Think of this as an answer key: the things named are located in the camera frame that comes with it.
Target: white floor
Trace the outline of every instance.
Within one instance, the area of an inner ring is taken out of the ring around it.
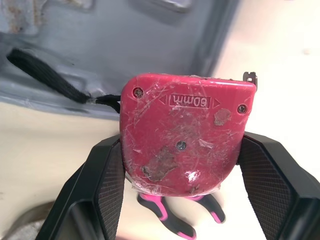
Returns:
[[[280,141],[320,180],[318,0],[243,0],[215,77],[258,74],[259,85],[246,130]],[[119,123],[55,115],[0,103],[0,237],[27,209],[54,200],[63,183],[100,140]],[[226,214],[216,224],[201,206],[170,198],[198,240],[265,239],[236,167],[217,198]],[[118,235],[128,240],[179,240],[136,201],[126,183]]]

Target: gray metal panel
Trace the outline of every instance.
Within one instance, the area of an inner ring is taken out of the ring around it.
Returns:
[[[53,92],[10,65],[5,54],[12,47],[28,49],[93,96],[120,94],[140,73],[207,77],[238,2],[194,0],[188,10],[176,11],[154,0],[96,0],[88,9],[49,0],[38,33],[30,35],[28,28],[21,34],[0,33],[0,101],[117,119],[110,107],[80,105]]]

